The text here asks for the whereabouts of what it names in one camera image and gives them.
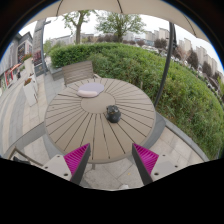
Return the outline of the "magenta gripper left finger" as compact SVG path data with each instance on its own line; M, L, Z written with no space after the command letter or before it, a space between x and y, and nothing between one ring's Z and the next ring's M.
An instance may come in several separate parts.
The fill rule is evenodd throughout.
M79 185L90 156L90 144L85 144L62 156L55 155L43 169Z

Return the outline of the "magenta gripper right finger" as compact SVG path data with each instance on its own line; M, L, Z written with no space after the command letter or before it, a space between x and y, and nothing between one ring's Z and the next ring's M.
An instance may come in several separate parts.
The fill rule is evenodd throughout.
M132 144L132 156L138 168L143 185L170 175L180 166L166 154L158 155L143 146Z

